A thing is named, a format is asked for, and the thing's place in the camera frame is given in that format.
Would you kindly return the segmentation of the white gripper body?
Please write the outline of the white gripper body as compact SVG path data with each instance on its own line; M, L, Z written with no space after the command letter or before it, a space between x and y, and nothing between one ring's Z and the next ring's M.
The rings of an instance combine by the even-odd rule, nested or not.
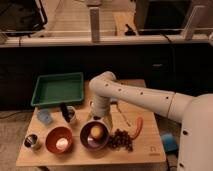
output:
M108 97L94 96L92 98L91 112L97 117L104 117L110 113L110 99Z

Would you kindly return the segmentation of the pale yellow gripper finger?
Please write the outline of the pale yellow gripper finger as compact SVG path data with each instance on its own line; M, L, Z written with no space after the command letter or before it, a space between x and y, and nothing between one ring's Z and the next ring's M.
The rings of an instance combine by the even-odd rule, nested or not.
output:
M112 123L112 116L110 114L106 115L103 117L103 122L106 125L107 129L109 131L112 130L113 128L113 123Z

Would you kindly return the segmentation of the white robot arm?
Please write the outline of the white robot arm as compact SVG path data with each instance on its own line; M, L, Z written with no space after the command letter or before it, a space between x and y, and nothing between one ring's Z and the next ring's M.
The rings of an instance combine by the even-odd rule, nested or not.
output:
M110 113L110 98L150 110L182 125L177 171L213 171L213 94L189 96L172 91L129 86L106 71L89 82L91 112Z

